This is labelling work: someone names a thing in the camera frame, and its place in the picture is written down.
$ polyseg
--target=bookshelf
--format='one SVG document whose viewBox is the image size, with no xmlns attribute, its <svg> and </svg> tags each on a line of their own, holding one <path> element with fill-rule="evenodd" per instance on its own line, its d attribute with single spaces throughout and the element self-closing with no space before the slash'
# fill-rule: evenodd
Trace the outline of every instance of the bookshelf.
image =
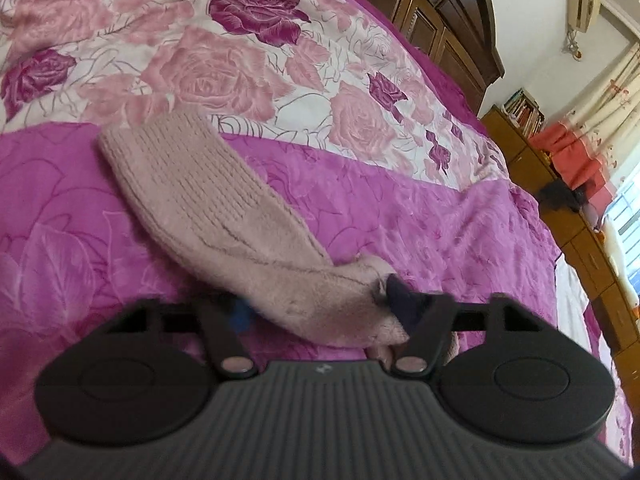
<svg viewBox="0 0 640 480">
<path fill-rule="evenodd" d="M 525 139 L 534 136 L 545 124 L 545 116 L 538 103 L 524 88 L 505 102 L 502 111 Z"/>
</svg>

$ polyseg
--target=bedspread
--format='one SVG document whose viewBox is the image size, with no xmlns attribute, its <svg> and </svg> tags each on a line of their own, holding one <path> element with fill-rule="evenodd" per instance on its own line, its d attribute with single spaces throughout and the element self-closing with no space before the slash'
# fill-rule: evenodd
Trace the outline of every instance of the bedspread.
<svg viewBox="0 0 640 480">
<path fill-rule="evenodd" d="M 0 0 L 0 12 L 0 450 L 13 462 L 47 441 L 39 370 L 127 301 L 172 298 L 188 278 L 95 147 L 101 126 L 177 104 L 200 106 L 336 262 L 374 253 L 420 290 L 504 292 L 556 323 L 559 250 L 535 201 L 367 6 Z M 264 320 L 242 341 L 261 365 L 364 358 Z"/>
</svg>

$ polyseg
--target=patterned curtain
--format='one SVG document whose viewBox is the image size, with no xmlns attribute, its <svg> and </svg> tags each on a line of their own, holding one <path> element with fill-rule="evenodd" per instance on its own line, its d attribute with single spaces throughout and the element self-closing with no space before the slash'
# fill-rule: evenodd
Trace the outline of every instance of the patterned curtain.
<svg viewBox="0 0 640 480">
<path fill-rule="evenodd" d="M 640 44 L 562 120 L 531 139 L 571 189 L 584 184 L 600 216 L 640 168 Z"/>
</svg>

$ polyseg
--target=fuzzy sock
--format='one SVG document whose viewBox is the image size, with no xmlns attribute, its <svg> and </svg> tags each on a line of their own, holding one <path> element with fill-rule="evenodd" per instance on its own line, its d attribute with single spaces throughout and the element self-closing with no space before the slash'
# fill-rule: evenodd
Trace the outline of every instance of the fuzzy sock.
<svg viewBox="0 0 640 480">
<path fill-rule="evenodd" d="M 383 301 L 391 266 L 369 255 L 334 266 L 303 220 L 194 110 L 108 128 L 99 142 L 142 225 L 198 279 L 318 344 L 407 340 Z"/>
</svg>

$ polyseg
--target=white wall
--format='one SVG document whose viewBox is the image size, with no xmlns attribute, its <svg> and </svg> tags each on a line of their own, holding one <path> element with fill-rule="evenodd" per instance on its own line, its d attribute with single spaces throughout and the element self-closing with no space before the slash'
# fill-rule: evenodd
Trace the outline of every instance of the white wall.
<svg viewBox="0 0 640 480">
<path fill-rule="evenodd" d="M 609 11 L 600 16 L 587 33 L 578 34 L 582 60 L 570 54 L 550 52 L 524 87 L 540 105 L 546 118 L 566 112 L 583 92 L 607 75 L 637 38 Z"/>
<path fill-rule="evenodd" d="M 541 62 L 562 48 L 566 0 L 492 0 L 496 43 L 505 74 L 487 89 L 479 116 L 522 87 Z"/>
</svg>

